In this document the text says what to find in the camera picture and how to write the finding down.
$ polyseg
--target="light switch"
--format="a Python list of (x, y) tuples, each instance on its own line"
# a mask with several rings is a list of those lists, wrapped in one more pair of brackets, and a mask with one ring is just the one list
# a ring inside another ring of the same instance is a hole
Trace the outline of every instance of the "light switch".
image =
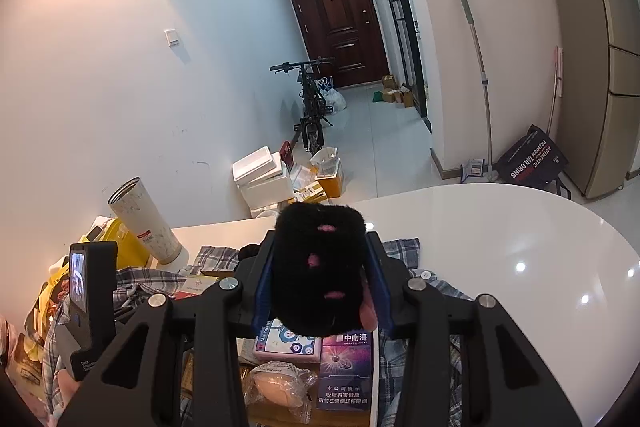
[(176, 30), (164, 30), (164, 34), (166, 35), (166, 41), (169, 46), (177, 46), (180, 44), (180, 39), (178, 38), (178, 32)]

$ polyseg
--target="sliding glass door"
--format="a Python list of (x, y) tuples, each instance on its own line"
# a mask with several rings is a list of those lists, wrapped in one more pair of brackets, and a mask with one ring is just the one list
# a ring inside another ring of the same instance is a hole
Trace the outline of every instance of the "sliding glass door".
[(396, 26), (404, 81), (411, 87), (415, 100), (415, 108), (420, 116), (427, 118), (426, 90), (422, 63), (420, 61), (420, 45), (418, 42), (418, 23), (415, 21), (415, 10), (412, 0), (388, 0)]

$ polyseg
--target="dark wooden door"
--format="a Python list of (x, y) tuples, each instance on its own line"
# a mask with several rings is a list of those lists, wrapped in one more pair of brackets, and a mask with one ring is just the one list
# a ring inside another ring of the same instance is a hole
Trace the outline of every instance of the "dark wooden door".
[(291, 0), (309, 58), (335, 57), (322, 74), (335, 87), (380, 80), (388, 74), (385, 47), (372, 0)]

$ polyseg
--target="device screen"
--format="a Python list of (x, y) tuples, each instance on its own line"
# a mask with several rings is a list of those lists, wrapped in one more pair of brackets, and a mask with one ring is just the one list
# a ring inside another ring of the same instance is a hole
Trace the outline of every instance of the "device screen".
[(71, 252), (70, 297), (86, 313), (86, 278), (84, 251)]

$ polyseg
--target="bicycle handlebar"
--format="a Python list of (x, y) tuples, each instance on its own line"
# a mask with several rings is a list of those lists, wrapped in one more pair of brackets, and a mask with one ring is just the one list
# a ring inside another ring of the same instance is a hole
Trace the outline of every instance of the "bicycle handlebar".
[(335, 60), (335, 57), (327, 57), (327, 58), (316, 58), (316, 60), (308, 60), (307, 62), (296, 62), (291, 64), (290, 62), (283, 62), (279, 66), (272, 66), (269, 68), (269, 71), (284, 71), (285, 73), (293, 70), (295, 68), (303, 68), (306, 66), (319, 66), (320, 64), (332, 64)]

